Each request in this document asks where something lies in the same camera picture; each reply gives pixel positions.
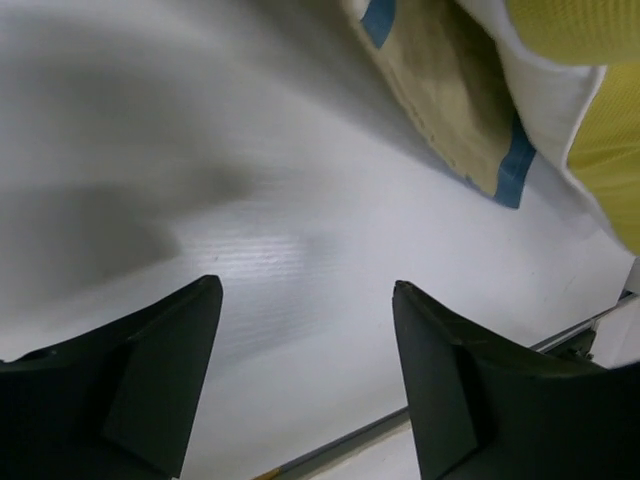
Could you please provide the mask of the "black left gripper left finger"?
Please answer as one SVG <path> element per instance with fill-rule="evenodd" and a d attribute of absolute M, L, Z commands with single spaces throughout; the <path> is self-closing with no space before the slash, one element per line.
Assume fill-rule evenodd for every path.
<path fill-rule="evenodd" d="M 1 366 L 5 479 L 176 479 L 223 300 L 203 276 Z"/>

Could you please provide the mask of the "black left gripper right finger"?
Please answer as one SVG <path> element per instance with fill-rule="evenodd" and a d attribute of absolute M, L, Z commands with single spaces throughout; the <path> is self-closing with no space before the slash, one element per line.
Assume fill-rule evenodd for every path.
<path fill-rule="evenodd" d="M 414 284 L 393 317 L 424 479 L 635 479 L 639 367 L 514 343 Z"/>

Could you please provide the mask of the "blue beige patchwork pillowcase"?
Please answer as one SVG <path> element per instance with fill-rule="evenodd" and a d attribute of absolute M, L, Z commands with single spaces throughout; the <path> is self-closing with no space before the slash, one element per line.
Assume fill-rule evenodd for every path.
<path fill-rule="evenodd" d="M 535 156 L 493 40 L 454 1 L 344 1 L 397 102 L 460 178 L 516 209 Z"/>

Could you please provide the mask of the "cream and yellow pillow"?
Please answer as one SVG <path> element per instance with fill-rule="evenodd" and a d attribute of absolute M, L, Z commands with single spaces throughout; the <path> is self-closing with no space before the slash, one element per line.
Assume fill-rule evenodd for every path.
<path fill-rule="evenodd" d="M 600 226 L 639 253 L 639 4 L 463 1 L 524 130 Z"/>

